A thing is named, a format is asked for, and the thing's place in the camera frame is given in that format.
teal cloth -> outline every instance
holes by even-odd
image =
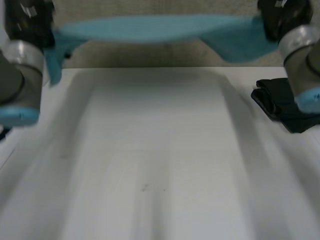
[[[64,25],[54,32],[56,46],[45,50],[51,85],[59,83],[65,54],[90,40],[158,44],[200,38],[231,63],[255,60],[277,49],[260,16],[149,15],[100,18]]]

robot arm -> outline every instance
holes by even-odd
[[[5,0],[10,39],[0,53],[0,123],[31,126],[40,114],[44,48],[55,45],[54,5],[45,0]]]
[[[266,36],[279,43],[295,102],[301,112],[320,113],[320,29],[310,25],[309,0],[259,0]]]

folded black garment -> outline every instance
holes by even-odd
[[[320,114],[299,111],[287,78],[262,79],[256,86],[258,89],[251,94],[253,100],[272,121],[281,122],[290,133],[303,133],[320,124]]]

white tabletop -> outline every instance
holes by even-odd
[[[250,98],[285,76],[64,70],[0,145],[0,239],[319,239],[319,128],[290,134]]]

